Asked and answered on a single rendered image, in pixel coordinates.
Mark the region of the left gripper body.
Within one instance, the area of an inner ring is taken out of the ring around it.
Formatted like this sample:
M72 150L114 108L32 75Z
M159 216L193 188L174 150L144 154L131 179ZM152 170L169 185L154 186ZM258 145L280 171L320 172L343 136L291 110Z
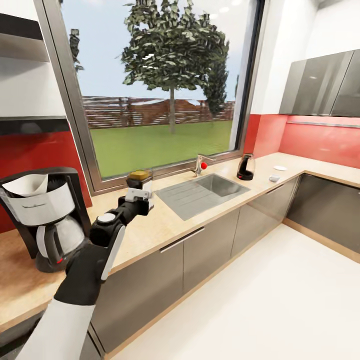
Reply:
M139 198L137 201L134 202L127 202L125 201L125 196L121 196L118 198L118 208L124 207L129 209L132 215L132 220L137 215L147 216L149 213L149 205L150 202L147 199Z

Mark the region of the coffee cup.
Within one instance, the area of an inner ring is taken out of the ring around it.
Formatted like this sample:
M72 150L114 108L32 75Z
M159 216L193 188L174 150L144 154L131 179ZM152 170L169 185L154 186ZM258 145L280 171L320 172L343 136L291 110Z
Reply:
M269 177L269 180L272 181L272 182L277 182L280 178L281 178L281 176L279 174L272 174Z

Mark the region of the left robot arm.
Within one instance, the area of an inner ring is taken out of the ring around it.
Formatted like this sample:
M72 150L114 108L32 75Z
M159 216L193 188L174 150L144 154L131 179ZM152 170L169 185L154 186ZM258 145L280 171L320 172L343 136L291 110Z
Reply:
M137 216L147 216L154 192L126 188L118 208L96 218L85 243L68 260L66 277L15 360L79 360L91 318L126 233Z

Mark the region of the paper coffee filter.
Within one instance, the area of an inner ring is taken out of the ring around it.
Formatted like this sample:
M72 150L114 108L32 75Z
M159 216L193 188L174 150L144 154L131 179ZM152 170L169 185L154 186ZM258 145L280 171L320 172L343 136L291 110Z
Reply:
M32 197L46 193L47 185L48 175L30 174L3 184L3 188L23 197Z

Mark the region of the electric kettle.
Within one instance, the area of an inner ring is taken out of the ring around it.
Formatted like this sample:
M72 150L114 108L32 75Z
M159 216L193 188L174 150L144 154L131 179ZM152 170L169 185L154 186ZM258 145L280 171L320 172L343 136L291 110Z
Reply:
M237 169L237 177L240 180L251 181L254 178L256 161L252 153L246 153L242 156Z

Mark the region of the bottle of coffee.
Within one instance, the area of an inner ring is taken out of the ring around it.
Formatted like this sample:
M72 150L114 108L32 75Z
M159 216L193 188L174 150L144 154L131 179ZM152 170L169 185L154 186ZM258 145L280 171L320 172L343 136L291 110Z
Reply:
M134 172L130 172L129 177L126 180L126 184L128 188L134 188L139 190L145 190L145 191L152 191L152 182L153 176L150 175L150 173L147 170L135 170ZM154 199L153 197L152 199ZM152 199L148 199L149 201L149 207L148 207L148 214L152 211L154 208L154 201Z

